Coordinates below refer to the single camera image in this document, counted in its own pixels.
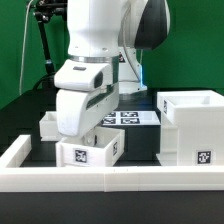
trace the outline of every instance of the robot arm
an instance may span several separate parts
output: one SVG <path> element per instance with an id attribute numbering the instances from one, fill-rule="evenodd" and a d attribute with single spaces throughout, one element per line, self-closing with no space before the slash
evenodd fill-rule
<path id="1" fill-rule="evenodd" d="M 167 36 L 166 0 L 68 0 L 69 59 L 55 75 L 59 132 L 82 137 L 119 102 L 119 45 L 153 49 Z"/>

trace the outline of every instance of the open white box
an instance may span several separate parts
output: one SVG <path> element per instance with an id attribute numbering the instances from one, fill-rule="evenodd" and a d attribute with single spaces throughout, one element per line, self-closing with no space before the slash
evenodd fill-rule
<path id="1" fill-rule="evenodd" d="M 62 138 L 56 144 L 57 167 L 113 166 L 124 152 L 125 131 L 95 127 L 94 134 L 97 136 L 94 147 L 85 146 L 82 138 Z"/>
<path id="2" fill-rule="evenodd" d="M 162 165 L 224 165 L 224 97 L 213 91 L 159 92 Z"/>

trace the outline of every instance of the white container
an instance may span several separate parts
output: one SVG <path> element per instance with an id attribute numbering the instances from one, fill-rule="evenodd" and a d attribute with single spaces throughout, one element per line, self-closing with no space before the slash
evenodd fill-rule
<path id="1" fill-rule="evenodd" d="M 41 141 L 60 141 L 63 137 L 58 132 L 57 112 L 47 111 L 39 122 Z"/>
<path id="2" fill-rule="evenodd" d="M 224 165 L 224 97 L 213 91 L 159 92 L 162 165 Z"/>
<path id="3" fill-rule="evenodd" d="M 83 139 L 62 138 L 56 144 L 57 167 L 113 166 L 124 152 L 124 130 L 96 127 L 95 134 L 95 147 L 85 146 Z"/>

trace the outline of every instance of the green wall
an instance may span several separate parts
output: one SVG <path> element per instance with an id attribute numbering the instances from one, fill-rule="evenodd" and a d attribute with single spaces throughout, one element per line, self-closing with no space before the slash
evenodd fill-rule
<path id="1" fill-rule="evenodd" d="M 19 96 L 25 0 L 5 1 L 0 8 L 0 108 Z M 168 0 L 171 30 L 167 40 L 143 57 L 149 88 L 202 87 L 224 93 L 224 1 Z M 54 17 L 46 25 L 56 68 L 67 57 L 66 24 Z M 45 75 L 44 56 L 35 18 L 30 13 L 24 91 Z"/>

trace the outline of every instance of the white foam block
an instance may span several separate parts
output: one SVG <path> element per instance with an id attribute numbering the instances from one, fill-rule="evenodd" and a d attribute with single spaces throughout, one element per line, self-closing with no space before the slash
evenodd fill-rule
<path id="1" fill-rule="evenodd" d="M 224 167 L 138 168 L 139 191 L 223 190 Z"/>
<path id="2" fill-rule="evenodd" d="M 30 151 L 30 135 L 20 135 L 1 156 L 0 168 L 19 167 Z"/>
<path id="3" fill-rule="evenodd" d="M 104 191 L 104 170 L 99 168 L 5 168 L 0 171 L 0 192 Z"/>

